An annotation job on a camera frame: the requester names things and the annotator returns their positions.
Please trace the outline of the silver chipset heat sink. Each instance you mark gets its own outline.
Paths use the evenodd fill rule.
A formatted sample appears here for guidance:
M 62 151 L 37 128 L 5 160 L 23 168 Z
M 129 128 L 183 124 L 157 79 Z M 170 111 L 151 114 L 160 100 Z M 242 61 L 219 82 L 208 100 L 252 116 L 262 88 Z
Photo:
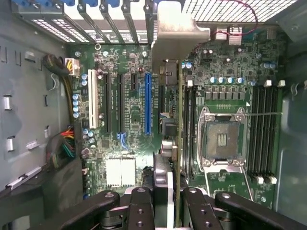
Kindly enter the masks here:
M 108 159 L 106 161 L 106 184 L 109 187 L 135 185 L 135 159 Z

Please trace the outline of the metal socket cover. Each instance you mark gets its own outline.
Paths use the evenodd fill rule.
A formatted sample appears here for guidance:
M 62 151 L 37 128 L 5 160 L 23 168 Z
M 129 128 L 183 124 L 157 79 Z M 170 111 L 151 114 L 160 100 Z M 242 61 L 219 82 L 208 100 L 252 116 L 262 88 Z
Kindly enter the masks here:
M 207 173 L 219 173 L 220 170 L 225 170 L 228 173 L 241 173 L 241 174 L 243 174 L 245 184 L 246 184 L 247 189 L 248 189 L 250 200 L 253 201 L 252 192 L 251 192 L 251 189 L 250 189 L 250 185 L 248 183 L 248 178 L 247 178 L 247 174 L 245 172 L 244 166 L 243 165 L 239 165 L 239 166 L 228 165 L 225 162 L 222 163 L 222 164 L 219 163 L 219 164 L 216 164 L 216 165 L 212 164 L 211 166 L 203 166 L 203 171 L 204 171 L 205 181 L 206 181 L 206 191 L 207 191 L 208 195 L 210 195 L 210 186 L 209 186 L 209 180 L 208 180 Z

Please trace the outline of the CPU socket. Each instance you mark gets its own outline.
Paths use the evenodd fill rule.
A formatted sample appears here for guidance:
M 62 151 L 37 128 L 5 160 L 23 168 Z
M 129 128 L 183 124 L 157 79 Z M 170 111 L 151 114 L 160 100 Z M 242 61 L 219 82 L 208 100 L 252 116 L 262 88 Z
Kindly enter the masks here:
M 235 112 L 202 108 L 197 122 L 197 163 L 201 171 L 240 172 L 247 158 L 248 119 L 243 107 Z

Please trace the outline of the black plastic bay cover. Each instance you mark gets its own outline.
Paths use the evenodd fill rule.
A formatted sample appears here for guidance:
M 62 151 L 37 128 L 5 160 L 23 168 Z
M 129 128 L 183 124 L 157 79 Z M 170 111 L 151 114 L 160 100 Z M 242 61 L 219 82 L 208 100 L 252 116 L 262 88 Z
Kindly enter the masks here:
M 27 230 L 83 200 L 81 160 L 45 168 L 17 188 L 0 192 L 0 230 Z

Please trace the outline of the green motherboard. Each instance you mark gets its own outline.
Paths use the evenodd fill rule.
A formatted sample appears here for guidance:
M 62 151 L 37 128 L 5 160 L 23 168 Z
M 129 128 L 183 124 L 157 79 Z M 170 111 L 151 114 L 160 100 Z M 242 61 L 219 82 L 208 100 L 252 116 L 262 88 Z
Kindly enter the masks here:
M 243 107 L 251 113 L 252 88 L 276 87 L 282 79 L 287 37 L 279 29 L 264 28 L 244 37 L 231 40 L 226 36 L 216 38 L 196 47 L 181 63 L 183 75 L 183 122 L 180 175 L 184 185 L 206 190 L 204 172 L 197 163 L 197 122 L 203 107 L 213 112 L 235 112 Z M 81 73 L 72 80 L 72 113 L 74 127 L 69 132 L 74 152 L 83 161 L 83 197 L 89 198 L 103 190 L 112 189 L 122 194 L 130 187 L 109 187 L 106 184 L 108 159 L 135 159 L 135 186 L 141 185 L 152 175 L 154 156 L 159 154 L 162 134 L 159 133 L 158 96 L 159 77 L 152 72 L 152 54 L 149 46 L 79 46 L 74 51 L 74 61 Z M 89 128 L 88 70 L 97 71 L 98 128 Z M 144 75 L 152 75 L 151 134 L 144 134 Z M 106 131 L 105 74 L 111 77 L 112 131 Z M 123 133 L 118 132 L 118 80 L 125 78 Z M 130 90 L 130 75 L 138 76 L 136 91 Z M 190 114 L 191 91 L 196 87 L 194 178 L 190 177 Z M 175 90 L 165 90 L 163 118 L 175 109 Z M 272 208 L 276 184 L 248 175 L 250 116 L 247 132 L 247 158 L 244 165 L 253 201 Z M 250 199 L 244 175 L 220 170 L 207 173 L 210 195 L 229 191 Z

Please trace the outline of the long black expansion slot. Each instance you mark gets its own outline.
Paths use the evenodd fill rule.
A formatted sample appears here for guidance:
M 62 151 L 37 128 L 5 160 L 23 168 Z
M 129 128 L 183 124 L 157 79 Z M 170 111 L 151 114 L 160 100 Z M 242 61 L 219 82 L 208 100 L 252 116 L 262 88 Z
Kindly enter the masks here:
M 165 108 L 165 86 L 164 85 L 160 85 L 159 86 L 159 103 L 158 103 L 158 117 L 159 117 L 159 133 L 162 133 L 162 125 L 161 125 L 161 121 L 162 121 L 162 113 L 164 112 L 164 108 Z
M 105 97 L 106 97 L 106 131 L 112 131 L 112 100 L 111 100 L 111 77 L 105 74 Z
M 123 74 L 117 74 L 117 80 L 118 80 L 118 132 L 123 133 L 125 128 L 125 121 L 124 121 L 124 75 Z

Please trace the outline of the blue expansion slot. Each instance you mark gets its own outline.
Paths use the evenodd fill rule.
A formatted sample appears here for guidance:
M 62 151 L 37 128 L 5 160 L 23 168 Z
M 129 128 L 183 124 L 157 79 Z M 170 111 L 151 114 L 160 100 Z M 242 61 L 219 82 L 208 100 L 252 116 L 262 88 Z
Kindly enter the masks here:
M 149 136 L 151 134 L 152 122 L 152 75 L 147 72 L 144 75 L 144 134 Z

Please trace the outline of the black open PC case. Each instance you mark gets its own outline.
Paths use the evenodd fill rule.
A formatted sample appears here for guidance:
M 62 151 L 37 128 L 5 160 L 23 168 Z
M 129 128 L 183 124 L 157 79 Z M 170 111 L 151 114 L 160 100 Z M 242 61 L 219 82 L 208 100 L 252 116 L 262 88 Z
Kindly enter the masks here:
M 76 158 L 83 165 L 69 137 L 74 127 L 72 80 L 81 73 L 73 51 L 97 44 L 141 45 L 150 47 L 153 60 L 162 1 L 181 3 L 182 12 L 199 28 L 210 29 L 209 40 L 192 51 L 216 38 L 233 40 L 257 29 L 286 34 L 278 182 L 274 204 L 266 208 L 307 226 L 307 0 L 0 0 L 0 192 L 17 188 L 45 168 L 59 169 Z M 129 189 L 147 187 L 155 211 L 153 175 L 122 194 L 103 191 L 123 196 Z M 193 230 L 183 225 L 182 192 L 187 187 L 215 198 L 180 178 L 180 216 L 173 230 Z M 65 219 L 61 214 L 80 203 L 27 230 L 59 230 Z

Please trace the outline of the thin locking lever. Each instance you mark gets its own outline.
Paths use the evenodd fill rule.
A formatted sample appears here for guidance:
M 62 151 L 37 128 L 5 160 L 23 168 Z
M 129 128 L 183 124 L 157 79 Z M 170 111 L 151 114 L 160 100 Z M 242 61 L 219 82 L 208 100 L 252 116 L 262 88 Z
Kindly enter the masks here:
M 265 113 L 249 113 L 245 114 L 245 116 L 263 116 L 263 115 L 282 115 L 283 112 L 265 112 Z

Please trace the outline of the white expansion slot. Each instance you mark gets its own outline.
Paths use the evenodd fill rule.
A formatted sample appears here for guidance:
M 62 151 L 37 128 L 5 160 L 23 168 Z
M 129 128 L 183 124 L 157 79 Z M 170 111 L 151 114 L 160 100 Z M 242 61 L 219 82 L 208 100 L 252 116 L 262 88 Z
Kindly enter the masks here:
M 98 128 L 98 83 L 97 71 L 88 70 L 88 102 L 89 102 L 89 128 Z

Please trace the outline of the short black expansion slot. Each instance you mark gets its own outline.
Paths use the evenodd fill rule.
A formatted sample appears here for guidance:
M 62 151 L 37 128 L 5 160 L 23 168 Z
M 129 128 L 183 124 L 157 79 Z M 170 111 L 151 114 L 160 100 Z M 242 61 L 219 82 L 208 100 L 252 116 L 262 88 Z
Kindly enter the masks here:
M 130 90 L 136 91 L 138 87 L 138 76 L 136 73 L 130 75 Z

